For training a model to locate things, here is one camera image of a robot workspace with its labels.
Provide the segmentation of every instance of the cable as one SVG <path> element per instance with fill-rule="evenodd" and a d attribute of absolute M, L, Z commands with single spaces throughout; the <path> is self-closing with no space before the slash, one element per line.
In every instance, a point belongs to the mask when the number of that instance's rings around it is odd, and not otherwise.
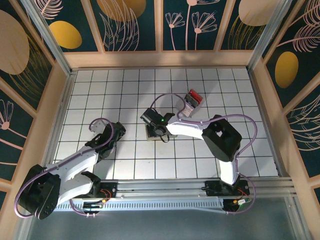
<path fill-rule="evenodd" d="M 18 217 L 23 218 L 23 219 L 26 219 L 26 218 L 30 218 L 30 217 L 33 216 L 32 214 L 24 215 L 24 214 L 20 213 L 19 210 L 18 210 L 18 202 L 19 202 L 19 199 L 20 199 L 20 197 L 21 197 L 21 194 L 22 194 L 22 192 L 23 192 L 31 183 L 33 183 L 35 180 L 37 180 L 38 178 L 42 177 L 43 175 L 46 175 L 47 173 L 50 173 L 50 172 L 52 172 L 52 171 L 54 171 L 54 170 L 57 170 L 57 169 L 59 169 L 60 167 L 66 165 L 66 164 L 68 164 L 68 163 L 70 163 L 72 160 L 76 159 L 77 157 L 79 157 L 79 156 L 81 156 L 81 155 L 83 155 L 83 154 L 89 153 L 89 152 L 91 152 L 91 151 L 94 151 L 94 150 L 96 150 L 96 149 L 99 149 L 99 148 L 107 145 L 107 144 L 111 141 L 111 139 L 112 139 L 113 136 L 114 136 L 115 129 L 114 129 L 114 126 L 113 126 L 112 122 L 109 121 L 108 119 L 103 118 L 103 117 L 99 117 L 99 118 L 94 119 L 94 120 L 90 123 L 90 125 L 89 125 L 89 130 L 91 130 L 91 126 L 93 125 L 93 123 L 96 122 L 96 121 L 98 121 L 98 120 L 107 121 L 107 122 L 110 124 L 110 126 L 111 126 L 111 135 L 110 135 L 109 139 L 108 139 L 106 142 L 104 142 L 104 143 L 102 143 L 102 144 L 100 144 L 100 145 L 98 145 L 98 146 L 96 146 L 96 147 L 93 147 L 93 148 L 91 148 L 91 149 L 87 149 L 87 150 L 85 150 L 85 151 L 83 151 L 83 152 L 80 152 L 80 153 L 74 155 L 74 156 L 71 157 L 70 159 L 66 160 L 65 162 L 63 162 L 63 163 L 61 163 L 61 164 L 58 164 L 57 166 L 54 166 L 54 167 L 52 167 L 52 168 L 50 168 L 50 169 L 46 169 L 45 171 L 39 173 L 38 175 L 32 177 L 29 181 L 27 181 L 27 182 L 19 189 L 19 191 L 18 191 L 18 193 L 16 194 L 15 199 L 14 199 L 14 212 L 15 212 L 15 214 L 16 214 Z"/>

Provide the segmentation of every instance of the white grid mat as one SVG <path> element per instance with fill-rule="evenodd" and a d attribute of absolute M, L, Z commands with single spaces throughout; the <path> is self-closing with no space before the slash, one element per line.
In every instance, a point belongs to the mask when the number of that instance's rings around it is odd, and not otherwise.
<path fill-rule="evenodd" d="M 183 96 L 194 89 L 206 103 L 194 115 L 245 114 L 257 121 L 258 139 L 239 158 L 239 171 L 249 177 L 277 176 L 255 95 L 245 68 L 126 69 L 78 71 L 55 154 L 59 161 L 93 138 L 89 123 L 100 117 L 120 121 L 126 134 L 93 172 L 101 179 L 217 178 L 219 161 L 205 142 L 179 136 L 168 143 L 146 141 L 140 116 L 164 93 Z M 176 97 L 164 96 L 155 107 L 161 114 L 176 113 Z M 245 146 L 254 128 L 242 117 L 230 118 Z"/>

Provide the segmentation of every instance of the flower line drawing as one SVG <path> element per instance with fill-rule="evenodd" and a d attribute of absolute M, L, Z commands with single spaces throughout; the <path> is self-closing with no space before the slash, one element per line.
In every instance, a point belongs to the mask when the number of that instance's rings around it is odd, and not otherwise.
<path fill-rule="evenodd" d="M 220 0 L 186 0 L 188 7 L 188 12 L 186 15 L 186 27 L 185 27 L 185 50 L 188 50 L 188 26 L 189 26 L 189 17 L 191 7 L 196 5 L 207 5 L 207 4 L 216 4 L 220 2 Z"/>
<path fill-rule="evenodd" d="M 172 29 L 182 27 L 186 24 L 186 22 L 183 21 L 183 17 L 181 15 L 181 12 L 180 13 L 175 12 L 172 15 L 170 12 L 168 12 L 165 14 L 165 19 L 166 19 L 166 22 L 168 23 L 169 28 L 170 28 L 172 46 L 173 46 L 173 50 L 175 51 L 176 47 L 175 47 Z"/>
<path fill-rule="evenodd" d="M 11 121 L 13 112 L 14 112 L 14 104 L 10 101 L 7 101 L 5 104 L 5 101 L 3 99 L 0 99 L 0 133 L 1 133 L 1 131 L 9 130 L 12 133 L 26 139 L 27 138 L 26 136 L 14 131 L 10 128 L 10 121 Z M 16 144 L 13 144 L 11 142 L 8 142 L 2 138 L 0 138 L 0 142 L 6 144 L 8 146 L 11 146 L 13 148 L 19 149 L 19 150 L 23 149 L 23 147 L 18 146 Z M 15 163 L 6 163 L 6 162 L 0 162 L 0 164 L 16 165 Z"/>
<path fill-rule="evenodd" d="M 216 21 L 215 12 L 207 13 L 204 12 L 201 17 L 199 17 L 199 12 L 192 14 L 192 24 L 195 32 L 195 42 L 194 50 L 197 50 L 197 38 L 198 34 L 208 33 L 217 30 L 217 24 L 214 24 Z"/>

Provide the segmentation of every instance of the purple cable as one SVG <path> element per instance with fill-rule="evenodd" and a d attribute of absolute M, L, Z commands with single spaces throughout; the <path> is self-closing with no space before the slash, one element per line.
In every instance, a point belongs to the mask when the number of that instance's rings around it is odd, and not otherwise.
<path fill-rule="evenodd" d="M 100 144 L 100 145 L 98 145 L 98 146 L 96 146 L 96 147 L 93 147 L 93 148 L 91 148 L 91 149 L 87 149 L 87 150 L 85 150 L 85 151 L 83 151 L 83 152 L 81 152 L 81 153 L 78 153 L 77 155 L 74 155 L 73 157 L 71 157 L 71 158 L 68 159 L 67 161 L 65 161 L 65 162 L 63 162 L 63 163 L 61 163 L 61 164 L 58 164 L 58 166 L 54 166 L 54 167 L 52 167 L 52 168 L 50 168 L 50 169 L 46 169 L 45 171 L 39 173 L 38 175 L 34 176 L 34 177 L 31 178 L 29 181 L 27 181 L 27 182 L 20 188 L 20 190 L 18 191 L 18 193 L 16 194 L 15 199 L 14 199 L 14 212 L 15 212 L 15 214 L 16 214 L 18 217 L 23 218 L 23 219 L 27 219 L 27 218 L 32 217 L 32 214 L 24 215 L 24 214 L 20 213 L 19 210 L 18 210 L 18 201 L 19 201 L 19 198 L 20 198 L 22 192 L 27 188 L 27 186 L 29 186 L 31 183 L 33 183 L 35 180 L 37 180 L 38 178 L 42 177 L 43 175 L 45 175 L 45 174 L 47 174 L 47 173 L 49 173 L 49 172 L 52 172 L 53 170 L 56 170 L 56 169 L 58 169 L 58 168 L 60 168 L 60 167 L 62 167 L 62 166 L 64 166 L 64 165 L 70 163 L 72 160 L 76 159 L 77 157 L 81 156 L 82 154 L 86 154 L 86 153 L 88 153 L 88 152 L 91 152 L 91 151 L 94 151 L 94 150 L 96 150 L 96 149 L 99 149 L 99 148 L 105 146 L 106 144 L 108 144 L 108 143 L 111 141 L 111 139 L 112 139 L 113 136 L 114 136 L 115 129 L 114 129 L 114 126 L 112 125 L 112 122 L 109 121 L 108 119 L 103 118 L 103 117 L 99 117 L 99 118 L 94 119 L 94 120 L 90 123 L 89 129 L 91 130 L 91 126 L 93 125 L 93 123 L 96 122 L 96 121 L 98 121 L 98 120 L 104 120 L 104 121 L 107 121 L 107 122 L 110 124 L 110 126 L 111 126 L 111 135 L 110 135 L 109 139 L 108 139 L 106 142 L 104 142 L 104 143 L 102 143 L 102 144 Z"/>
<path fill-rule="evenodd" d="M 230 115 L 225 115 L 225 116 L 220 116 L 220 117 L 217 117 L 217 118 L 212 118 L 208 121 L 201 121 L 201 122 L 198 122 L 198 121 L 190 121 L 190 120 L 184 120 L 184 119 L 181 119 L 179 117 L 179 114 L 186 108 L 186 101 L 179 95 L 175 94 L 175 93 L 164 93 L 164 94 L 161 94 L 160 96 L 158 96 L 154 101 L 153 103 L 151 104 L 151 108 L 152 106 L 155 104 L 155 102 L 163 97 L 163 96 L 166 96 L 166 95 L 174 95 L 174 96 L 177 96 L 178 98 L 180 98 L 182 101 L 183 101 L 183 109 L 181 109 L 178 113 L 177 113 L 177 116 L 179 118 L 179 121 L 182 122 L 182 123 L 186 123 L 186 124 L 199 124 L 201 123 L 201 125 L 203 124 L 211 124 L 211 123 L 214 123 L 216 121 L 219 121 L 219 120 L 222 120 L 222 119 L 228 119 L 228 118 L 234 118 L 234 117 L 241 117 L 241 118 L 245 118 L 245 119 L 248 119 L 252 124 L 253 124 L 253 127 L 254 127 L 254 134 L 253 134 L 253 137 L 251 139 L 251 141 L 245 145 L 238 153 L 237 155 L 235 156 L 235 171 L 237 174 L 239 174 L 241 177 L 243 177 L 244 179 L 246 179 L 247 181 L 249 181 L 251 184 L 252 184 L 252 188 L 253 188 L 253 193 L 254 193 L 254 196 L 253 196 L 253 200 L 252 200 L 252 203 L 250 204 L 250 206 L 248 208 L 246 208 L 245 210 L 242 210 L 242 211 L 237 211 L 237 212 L 226 212 L 227 214 L 242 214 L 246 211 L 248 211 L 250 208 L 252 208 L 252 206 L 254 205 L 255 201 L 256 201 L 256 194 L 257 194 L 257 191 L 256 191 L 256 186 L 255 184 L 251 181 L 250 178 L 246 177 L 245 175 L 241 174 L 238 170 L 238 157 L 241 153 L 243 153 L 257 138 L 257 135 L 258 135 L 258 126 L 256 124 L 256 122 L 249 116 L 247 115 L 244 115 L 244 114 L 230 114 Z"/>

